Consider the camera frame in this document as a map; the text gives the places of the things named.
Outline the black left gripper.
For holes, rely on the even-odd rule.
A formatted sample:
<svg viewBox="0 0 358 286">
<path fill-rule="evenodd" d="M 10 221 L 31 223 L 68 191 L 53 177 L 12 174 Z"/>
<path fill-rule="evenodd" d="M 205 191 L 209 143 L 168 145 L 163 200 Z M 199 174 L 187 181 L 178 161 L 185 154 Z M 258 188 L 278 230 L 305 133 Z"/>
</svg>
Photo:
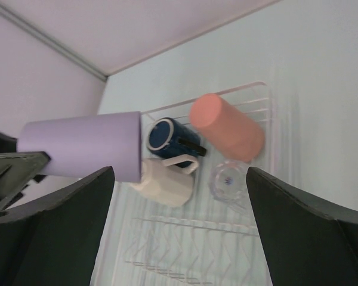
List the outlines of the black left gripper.
<svg viewBox="0 0 358 286">
<path fill-rule="evenodd" d="M 0 211 L 50 162 L 45 152 L 17 153 L 17 139 L 0 132 Z"/>
</svg>

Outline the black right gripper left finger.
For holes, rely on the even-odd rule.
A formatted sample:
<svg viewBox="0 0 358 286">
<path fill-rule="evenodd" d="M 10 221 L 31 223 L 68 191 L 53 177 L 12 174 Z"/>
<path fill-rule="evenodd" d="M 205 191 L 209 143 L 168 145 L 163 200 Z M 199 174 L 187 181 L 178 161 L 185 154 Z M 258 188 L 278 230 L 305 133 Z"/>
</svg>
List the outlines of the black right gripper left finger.
<svg viewBox="0 0 358 286">
<path fill-rule="evenodd" d="M 0 285 L 89 285 L 114 184 L 104 167 L 0 212 Z"/>
</svg>

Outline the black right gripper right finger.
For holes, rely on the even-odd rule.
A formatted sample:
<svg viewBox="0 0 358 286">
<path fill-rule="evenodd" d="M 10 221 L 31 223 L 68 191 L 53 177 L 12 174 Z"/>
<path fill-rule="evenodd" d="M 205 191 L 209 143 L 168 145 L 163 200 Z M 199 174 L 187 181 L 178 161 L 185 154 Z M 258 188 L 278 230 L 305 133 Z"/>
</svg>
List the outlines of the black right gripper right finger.
<svg viewBox="0 0 358 286">
<path fill-rule="evenodd" d="M 257 167 L 246 184 L 273 285 L 358 285 L 358 211 Z"/>
</svg>

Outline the lavender plastic cup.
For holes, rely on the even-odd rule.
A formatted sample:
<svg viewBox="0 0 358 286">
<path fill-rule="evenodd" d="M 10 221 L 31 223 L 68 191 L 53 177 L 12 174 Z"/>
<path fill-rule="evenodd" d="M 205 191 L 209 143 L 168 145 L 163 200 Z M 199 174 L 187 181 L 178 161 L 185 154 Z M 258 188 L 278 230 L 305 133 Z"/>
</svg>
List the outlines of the lavender plastic cup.
<svg viewBox="0 0 358 286">
<path fill-rule="evenodd" d="M 43 120 L 27 123 L 18 152 L 43 151 L 50 162 L 43 175 L 83 178 L 111 166 L 118 182 L 141 179 L 139 111 Z"/>
</svg>

